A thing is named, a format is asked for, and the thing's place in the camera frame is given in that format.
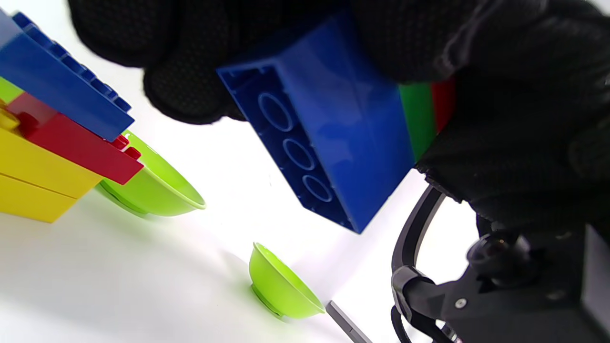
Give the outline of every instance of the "black glove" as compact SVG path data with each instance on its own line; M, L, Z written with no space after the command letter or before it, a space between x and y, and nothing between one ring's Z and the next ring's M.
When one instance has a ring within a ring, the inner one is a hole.
M215 73L330 0L70 0L82 41L145 69L164 114L243 120ZM610 20L581 0L352 0L398 82L454 75L457 108L417 168L482 226L610 231Z

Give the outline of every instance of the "yellow lego brick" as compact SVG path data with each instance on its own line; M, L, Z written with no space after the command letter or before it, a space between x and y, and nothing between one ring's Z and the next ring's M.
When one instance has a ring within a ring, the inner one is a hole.
M78 200L0 174L0 212L52 223Z
M103 177L28 142L14 129L17 119L0 109L0 174L80 199Z

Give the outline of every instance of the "lime green bowl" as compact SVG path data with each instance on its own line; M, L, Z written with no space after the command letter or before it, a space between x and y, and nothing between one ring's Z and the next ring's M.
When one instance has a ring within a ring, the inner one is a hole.
M305 283L262 244L254 243L249 271L252 290L276 316L303 319L325 313Z
M104 179L100 185L120 203L141 214L173 217L206 208L197 190L165 159L129 131L123 134L142 153L144 168L125 185Z

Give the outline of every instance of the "white background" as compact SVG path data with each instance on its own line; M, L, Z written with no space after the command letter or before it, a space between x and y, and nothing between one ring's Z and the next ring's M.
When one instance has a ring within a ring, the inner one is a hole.
M137 135L207 201L176 218L139 218L97 191L55 224L0 214L0 343L349 343L327 315L282 322L250 292L247 262L261 242L323 301L335 302L374 343L395 343L390 257L426 187L412 172L357 236L303 209L247 123L189 126L153 109L140 70L79 43L63 1L0 0L111 85L133 109ZM474 213L445 201L418 267L458 278L476 240ZM412 332L415 342L429 341Z

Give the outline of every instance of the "stacked lego bricks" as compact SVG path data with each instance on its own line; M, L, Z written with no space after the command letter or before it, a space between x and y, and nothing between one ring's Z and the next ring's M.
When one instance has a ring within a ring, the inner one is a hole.
M142 168L127 102L22 13L0 11L0 212L54 222Z
M347 11L217 70L301 204L361 233L453 111L453 84L381 76Z

